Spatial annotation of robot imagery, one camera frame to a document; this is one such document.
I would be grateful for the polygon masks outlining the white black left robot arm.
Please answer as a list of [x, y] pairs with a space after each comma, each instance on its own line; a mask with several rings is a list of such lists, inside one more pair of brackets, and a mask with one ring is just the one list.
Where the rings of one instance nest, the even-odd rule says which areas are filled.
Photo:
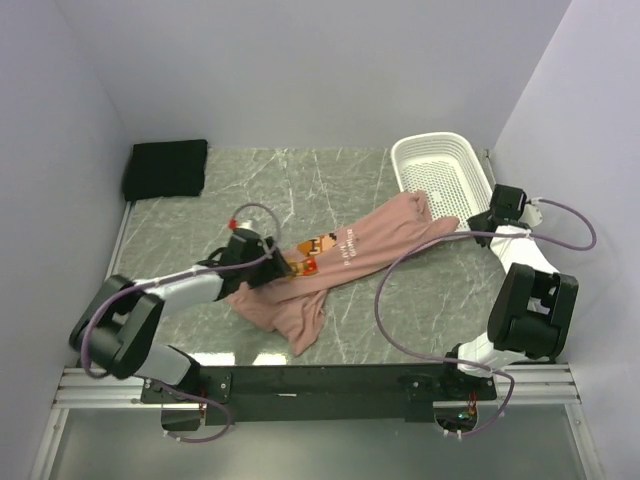
[[119, 380], [160, 381], [173, 399], [186, 402], [202, 393], [201, 365], [154, 341], [160, 320], [291, 273], [271, 236], [239, 227], [226, 246], [181, 272], [154, 280], [107, 278], [71, 331], [69, 345], [84, 366], [95, 363]]

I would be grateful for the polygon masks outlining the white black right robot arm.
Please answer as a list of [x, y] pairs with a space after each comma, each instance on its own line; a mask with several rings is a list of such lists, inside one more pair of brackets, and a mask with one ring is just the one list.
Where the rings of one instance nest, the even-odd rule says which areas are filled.
[[498, 184], [489, 208], [467, 223], [476, 242], [499, 259], [505, 278], [476, 339], [454, 348], [458, 364], [441, 371], [444, 395], [460, 399], [474, 386], [474, 377], [529, 360], [554, 360], [564, 349], [579, 290], [577, 279], [562, 274], [541, 252], [532, 235], [538, 223], [525, 192]]

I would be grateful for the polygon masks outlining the pink graphic t-shirt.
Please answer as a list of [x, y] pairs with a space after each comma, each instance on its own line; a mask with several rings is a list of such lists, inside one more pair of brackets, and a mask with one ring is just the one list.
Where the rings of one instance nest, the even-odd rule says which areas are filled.
[[356, 222], [286, 251], [290, 275], [256, 288], [242, 284], [226, 302], [255, 326], [279, 332], [298, 356], [321, 332], [330, 289], [382, 270], [458, 226], [455, 216], [432, 216], [425, 192], [401, 192]]

